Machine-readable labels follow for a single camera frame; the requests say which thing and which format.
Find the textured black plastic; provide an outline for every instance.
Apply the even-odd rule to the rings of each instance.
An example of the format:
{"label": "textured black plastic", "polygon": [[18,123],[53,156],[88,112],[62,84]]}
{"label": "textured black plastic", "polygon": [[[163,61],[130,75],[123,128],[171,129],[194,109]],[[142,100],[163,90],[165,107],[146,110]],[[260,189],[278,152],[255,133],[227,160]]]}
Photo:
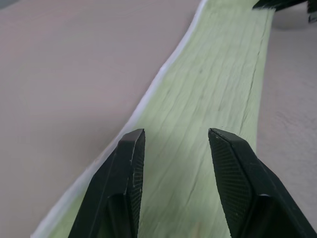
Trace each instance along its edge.
{"label": "textured black plastic", "polygon": [[253,8],[275,8],[276,11],[306,2],[307,0],[259,0]]}
{"label": "textured black plastic", "polygon": [[137,238],[145,133],[125,134],[93,176],[69,238]]}
{"label": "textured black plastic", "polygon": [[219,136],[211,136],[213,168],[218,192],[232,237],[237,237],[246,222],[253,192],[230,144]]}
{"label": "textured black plastic", "polygon": [[210,129],[209,141],[232,238],[317,238],[283,183],[245,140]]}
{"label": "textured black plastic", "polygon": [[317,11],[317,0],[308,0],[308,13]]}

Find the black plastic part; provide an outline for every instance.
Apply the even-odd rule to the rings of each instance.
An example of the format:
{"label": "black plastic part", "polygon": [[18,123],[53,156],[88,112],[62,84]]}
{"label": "black plastic part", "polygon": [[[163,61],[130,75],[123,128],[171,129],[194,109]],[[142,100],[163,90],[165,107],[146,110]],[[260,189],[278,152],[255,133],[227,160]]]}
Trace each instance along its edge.
{"label": "black plastic part", "polygon": [[317,238],[283,183],[247,141],[214,128],[209,141],[232,238]]}
{"label": "black plastic part", "polygon": [[317,22],[317,0],[308,1],[309,23]]}
{"label": "black plastic part", "polygon": [[307,0],[259,0],[254,6],[256,8],[275,8],[276,11],[306,2]]}
{"label": "black plastic part", "polygon": [[69,238],[137,238],[145,133],[125,134],[93,176]]}

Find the floor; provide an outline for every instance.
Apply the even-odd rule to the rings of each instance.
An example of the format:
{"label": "floor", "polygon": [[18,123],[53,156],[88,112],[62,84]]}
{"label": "floor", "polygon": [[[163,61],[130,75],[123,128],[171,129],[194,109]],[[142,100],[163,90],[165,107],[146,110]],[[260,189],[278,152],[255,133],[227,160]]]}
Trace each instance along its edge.
{"label": "floor", "polygon": [[0,5],[0,237],[30,235],[118,134],[198,4]]}
{"label": "floor", "polygon": [[282,180],[317,231],[317,23],[306,5],[275,13],[257,155]]}
{"label": "floor", "polygon": [[[20,238],[35,230],[119,132],[182,38],[199,0],[5,2],[0,237]],[[291,13],[288,21],[282,15],[273,24],[258,156],[316,229],[317,30],[306,26],[302,14]]]}

